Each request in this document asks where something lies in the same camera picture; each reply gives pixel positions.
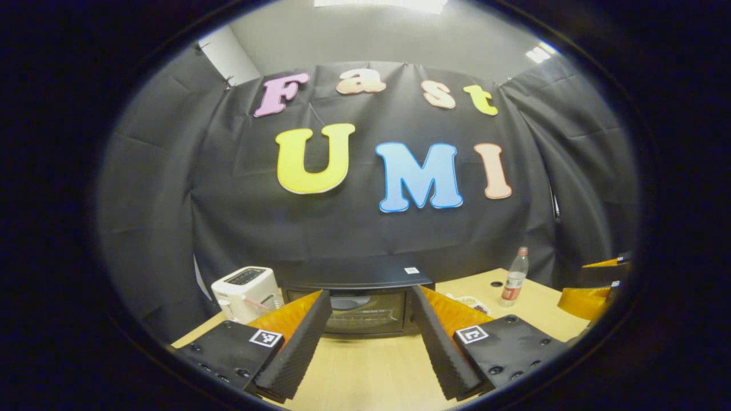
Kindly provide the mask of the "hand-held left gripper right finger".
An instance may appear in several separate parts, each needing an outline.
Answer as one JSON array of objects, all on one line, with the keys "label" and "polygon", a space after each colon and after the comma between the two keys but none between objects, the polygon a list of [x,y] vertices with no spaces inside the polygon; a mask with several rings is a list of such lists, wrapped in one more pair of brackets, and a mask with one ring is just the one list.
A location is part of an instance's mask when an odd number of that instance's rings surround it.
[{"label": "hand-held left gripper right finger", "polygon": [[493,318],[428,287],[410,290],[413,319],[447,400],[502,388],[569,345],[513,314]]}]

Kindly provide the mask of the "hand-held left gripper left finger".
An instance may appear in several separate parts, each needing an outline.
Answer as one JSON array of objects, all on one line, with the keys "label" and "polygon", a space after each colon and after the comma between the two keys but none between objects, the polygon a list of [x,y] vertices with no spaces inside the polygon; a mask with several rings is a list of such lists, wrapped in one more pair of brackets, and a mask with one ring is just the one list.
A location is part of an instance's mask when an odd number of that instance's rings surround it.
[{"label": "hand-held left gripper left finger", "polygon": [[331,293],[320,289],[247,324],[224,320],[176,354],[232,389],[277,403],[292,400],[327,320]]}]

